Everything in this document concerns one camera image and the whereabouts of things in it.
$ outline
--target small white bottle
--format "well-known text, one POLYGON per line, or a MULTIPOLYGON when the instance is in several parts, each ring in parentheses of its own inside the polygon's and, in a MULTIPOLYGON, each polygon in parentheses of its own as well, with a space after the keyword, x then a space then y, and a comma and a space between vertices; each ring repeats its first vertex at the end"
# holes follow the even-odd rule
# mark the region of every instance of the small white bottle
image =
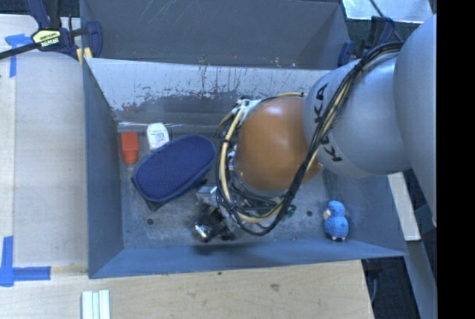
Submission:
POLYGON ((155 122, 147 127, 147 139, 150 150, 155 150, 170 141, 170 136, 163 123, 155 122))

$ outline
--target blue pouch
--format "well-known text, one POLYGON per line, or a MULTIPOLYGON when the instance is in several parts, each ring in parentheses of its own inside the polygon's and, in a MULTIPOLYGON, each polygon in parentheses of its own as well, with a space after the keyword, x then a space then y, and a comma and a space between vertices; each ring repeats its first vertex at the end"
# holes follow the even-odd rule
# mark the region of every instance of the blue pouch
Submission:
POLYGON ((150 209, 156 210, 198 187, 215 159, 210 139, 187 134, 149 154, 135 169, 132 180, 150 209))

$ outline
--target gray bin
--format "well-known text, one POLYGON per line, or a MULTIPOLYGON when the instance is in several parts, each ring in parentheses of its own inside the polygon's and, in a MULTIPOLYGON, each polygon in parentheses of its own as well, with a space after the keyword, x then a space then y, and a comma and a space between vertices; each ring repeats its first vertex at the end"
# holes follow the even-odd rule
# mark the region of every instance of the gray bin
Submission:
MULTIPOLYGON (((89 276, 288 266, 407 253, 386 177, 329 171, 303 185, 297 209, 268 235, 201 243, 187 193, 150 211, 120 156, 119 132, 164 122, 171 135, 212 134, 243 95, 308 92, 335 68, 346 27, 337 4, 283 0, 80 0, 104 29, 101 58, 83 68, 88 175, 89 276), (344 201, 350 234, 325 236, 322 214, 344 201)), ((214 170, 206 176, 214 183, 214 170)))

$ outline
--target blue plush toy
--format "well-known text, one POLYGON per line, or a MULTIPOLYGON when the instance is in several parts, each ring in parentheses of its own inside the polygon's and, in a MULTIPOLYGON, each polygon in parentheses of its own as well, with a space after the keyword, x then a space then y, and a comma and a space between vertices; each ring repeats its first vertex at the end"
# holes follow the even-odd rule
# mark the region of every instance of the blue plush toy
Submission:
POLYGON ((350 226, 345 217, 346 210, 343 203, 332 200, 328 203, 328 208, 324 213, 325 232, 336 241, 338 239, 345 241, 350 226))

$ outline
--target orange bottle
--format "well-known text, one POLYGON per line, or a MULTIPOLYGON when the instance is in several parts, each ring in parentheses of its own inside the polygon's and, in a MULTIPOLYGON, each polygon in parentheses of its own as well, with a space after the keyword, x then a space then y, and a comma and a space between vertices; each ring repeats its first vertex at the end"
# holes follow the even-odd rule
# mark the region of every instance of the orange bottle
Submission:
POLYGON ((137 132, 124 132, 120 134, 122 158, 127 165, 133 165, 139 160, 139 136, 137 132))

